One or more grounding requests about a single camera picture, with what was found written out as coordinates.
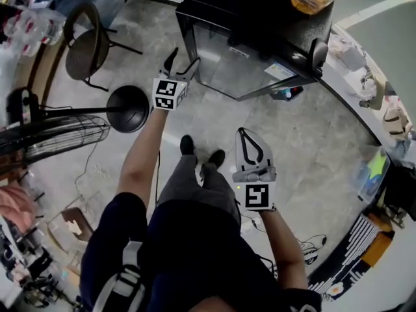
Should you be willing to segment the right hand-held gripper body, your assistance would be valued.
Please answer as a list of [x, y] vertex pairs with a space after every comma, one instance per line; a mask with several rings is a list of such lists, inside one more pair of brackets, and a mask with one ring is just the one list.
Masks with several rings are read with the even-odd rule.
[[237, 201], [247, 211], [269, 211], [273, 206], [276, 184], [273, 166], [238, 171], [232, 175]]

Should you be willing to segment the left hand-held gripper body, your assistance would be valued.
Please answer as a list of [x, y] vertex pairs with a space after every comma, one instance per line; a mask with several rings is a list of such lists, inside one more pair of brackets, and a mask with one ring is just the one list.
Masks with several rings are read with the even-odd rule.
[[189, 78], [160, 72], [153, 80], [152, 103], [155, 109], [175, 111], [188, 94]]

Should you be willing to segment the person's right forearm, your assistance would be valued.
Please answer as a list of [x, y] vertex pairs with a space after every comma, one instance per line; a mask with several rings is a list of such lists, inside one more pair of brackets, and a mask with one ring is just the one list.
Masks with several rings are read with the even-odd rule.
[[259, 214], [276, 262], [280, 285], [284, 289], [307, 289], [304, 255], [289, 226], [277, 210]]

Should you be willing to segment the person's left forearm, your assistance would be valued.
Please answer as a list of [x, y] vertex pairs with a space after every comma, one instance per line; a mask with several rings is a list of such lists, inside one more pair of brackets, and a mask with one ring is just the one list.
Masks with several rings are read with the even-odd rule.
[[148, 206], [167, 110], [154, 109], [131, 146], [122, 166], [117, 193], [138, 196]]

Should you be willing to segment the black mini fridge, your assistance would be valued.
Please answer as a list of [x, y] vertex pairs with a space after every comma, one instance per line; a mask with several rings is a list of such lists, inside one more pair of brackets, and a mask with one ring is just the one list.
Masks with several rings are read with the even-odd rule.
[[198, 56], [197, 29], [221, 34], [242, 51], [253, 49], [262, 62], [274, 60], [303, 79], [319, 81], [328, 54], [334, 4], [314, 15], [291, 0], [183, 0], [175, 13], [190, 58]]

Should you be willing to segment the person's right black shoe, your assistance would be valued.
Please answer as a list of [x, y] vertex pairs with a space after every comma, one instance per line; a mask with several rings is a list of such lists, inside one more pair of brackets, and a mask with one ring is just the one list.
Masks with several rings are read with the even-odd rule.
[[226, 153], [222, 149], [216, 150], [208, 159], [209, 164], [213, 164], [217, 169], [219, 169], [224, 163], [226, 158]]

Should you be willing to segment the person's black shoe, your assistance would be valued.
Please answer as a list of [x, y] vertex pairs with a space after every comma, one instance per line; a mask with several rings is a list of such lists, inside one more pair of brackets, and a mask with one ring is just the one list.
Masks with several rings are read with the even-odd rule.
[[181, 138], [179, 149], [182, 156], [195, 154], [194, 141], [190, 135], [184, 135]]
[[209, 164], [213, 164], [217, 169], [219, 169], [224, 163], [226, 158], [226, 153], [222, 149], [216, 150], [208, 159]]

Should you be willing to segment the black standing fan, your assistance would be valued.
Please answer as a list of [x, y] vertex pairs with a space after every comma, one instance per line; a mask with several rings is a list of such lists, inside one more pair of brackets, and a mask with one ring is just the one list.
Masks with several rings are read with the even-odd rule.
[[110, 129], [133, 133], [146, 122], [149, 100], [138, 87], [122, 86], [105, 107], [48, 110], [28, 88], [6, 102], [9, 125], [0, 131], [0, 175], [106, 139]]

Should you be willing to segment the person's left black shoe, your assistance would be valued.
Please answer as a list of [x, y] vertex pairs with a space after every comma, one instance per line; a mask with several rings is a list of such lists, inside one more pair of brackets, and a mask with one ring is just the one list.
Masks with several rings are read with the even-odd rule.
[[181, 138], [179, 149], [182, 156], [195, 154], [194, 141], [190, 135], [184, 135]]

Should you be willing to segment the person's grey trousers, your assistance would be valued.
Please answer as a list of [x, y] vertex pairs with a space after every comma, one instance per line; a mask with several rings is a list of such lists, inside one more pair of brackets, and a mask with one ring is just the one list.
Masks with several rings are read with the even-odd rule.
[[158, 204], [162, 205], [172, 200], [204, 203], [227, 212], [240, 226], [241, 214], [234, 190], [211, 162], [203, 163], [201, 167], [203, 185], [199, 185], [195, 173], [196, 160], [195, 155], [181, 156], [159, 196]]

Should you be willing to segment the small blue held object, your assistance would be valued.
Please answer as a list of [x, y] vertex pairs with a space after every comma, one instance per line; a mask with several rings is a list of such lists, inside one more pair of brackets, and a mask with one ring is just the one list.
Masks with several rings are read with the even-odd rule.
[[289, 102], [292, 101], [294, 98], [298, 97], [303, 91], [303, 86], [296, 86], [273, 92], [270, 94], [270, 97], [275, 101]]

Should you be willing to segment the dark wicker chair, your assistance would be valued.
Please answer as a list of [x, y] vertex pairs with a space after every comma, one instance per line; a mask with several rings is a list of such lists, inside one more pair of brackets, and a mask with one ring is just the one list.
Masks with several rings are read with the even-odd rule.
[[[75, 23], [83, 14], [91, 23], [92, 28], [75, 36]], [[91, 88], [108, 92], [107, 88], [92, 84], [90, 78], [102, 67], [110, 48], [120, 47], [138, 55], [143, 54], [132, 47], [111, 40], [108, 36], [111, 32], [115, 33], [116, 31], [102, 25], [99, 12], [94, 4], [83, 3], [71, 11], [63, 27], [63, 37], [68, 47], [66, 71], [73, 80], [82, 81]]]

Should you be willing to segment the large clear storage box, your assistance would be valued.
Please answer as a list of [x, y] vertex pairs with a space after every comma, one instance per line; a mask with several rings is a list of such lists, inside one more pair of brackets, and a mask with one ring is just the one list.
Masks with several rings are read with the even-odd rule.
[[[377, 175], [373, 179], [369, 179], [369, 170], [367, 168], [367, 164], [378, 152], [386, 155], [383, 171], [381, 175]], [[389, 169], [390, 163], [391, 160], [382, 146], [370, 146], [367, 148], [367, 152], [357, 166], [356, 175], [354, 178], [354, 186], [361, 201], [366, 202], [367, 204], [371, 204], [373, 202]]]

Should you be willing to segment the green star toy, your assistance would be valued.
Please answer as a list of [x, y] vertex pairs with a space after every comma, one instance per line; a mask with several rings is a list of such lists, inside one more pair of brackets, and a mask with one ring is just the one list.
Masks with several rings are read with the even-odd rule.
[[382, 174], [385, 161], [386, 155], [383, 155], [380, 152], [374, 155], [374, 157], [367, 164], [369, 179], [373, 179], [374, 177]]

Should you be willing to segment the olive green bag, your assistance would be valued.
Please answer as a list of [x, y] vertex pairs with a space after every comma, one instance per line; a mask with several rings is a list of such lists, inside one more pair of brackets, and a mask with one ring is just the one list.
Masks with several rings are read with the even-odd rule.
[[387, 83], [384, 74], [367, 70], [361, 78], [361, 90], [358, 93], [359, 106], [379, 111], [383, 105]]

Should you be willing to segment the grey handbag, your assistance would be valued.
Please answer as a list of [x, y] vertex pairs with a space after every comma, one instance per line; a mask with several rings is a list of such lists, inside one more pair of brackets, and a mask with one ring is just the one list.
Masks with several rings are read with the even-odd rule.
[[367, 65], [363, 52], [356, 45], [349, 42], [343, 44], [341, 52], [338, 53], [338, 58], [351, 72], [356, 72]]

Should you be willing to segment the blue denim cloth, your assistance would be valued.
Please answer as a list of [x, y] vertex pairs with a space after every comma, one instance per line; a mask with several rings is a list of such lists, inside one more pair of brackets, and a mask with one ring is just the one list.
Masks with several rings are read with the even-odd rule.
[[397, 140], [394, 147], [394, 158], [396, 160], [403, 160], [411, 146], [411, 138], [405, 138], [404, 140]]

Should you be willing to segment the black office chair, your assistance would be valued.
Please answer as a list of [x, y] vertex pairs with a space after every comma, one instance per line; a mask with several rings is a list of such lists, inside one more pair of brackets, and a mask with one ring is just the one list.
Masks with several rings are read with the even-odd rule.
[[385, 178], [383, 199], [388, 217], [404, 229], [404, 218], [408, 215], [416, 222], [416, 169], [393, 166]]

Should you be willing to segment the water jug pack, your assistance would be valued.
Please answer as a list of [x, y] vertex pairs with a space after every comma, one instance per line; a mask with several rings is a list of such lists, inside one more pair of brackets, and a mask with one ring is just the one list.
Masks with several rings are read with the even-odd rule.
[[65, 22], [65, 16], [48, 8], [16, 8], [0, 21], [0, 48], [32, 57], [42, 44], [60, 40]]

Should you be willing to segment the brown cardboard piece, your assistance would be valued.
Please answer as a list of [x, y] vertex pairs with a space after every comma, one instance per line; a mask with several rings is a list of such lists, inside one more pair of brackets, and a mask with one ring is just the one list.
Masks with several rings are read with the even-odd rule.
[[62, 218], [69, 231], [76, 239], [88, 242], [93, 235], [93, 229], [78, 207], [65, 209], [61, 212]]

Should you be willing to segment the pink cloth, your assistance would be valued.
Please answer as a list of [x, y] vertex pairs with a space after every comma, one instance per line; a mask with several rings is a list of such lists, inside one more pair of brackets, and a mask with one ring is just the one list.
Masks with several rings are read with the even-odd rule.
[[21, 233], [26, 233], [34, 224], [34, 200], [16, 181], [0, 187], [0, 215], [15, 224]]

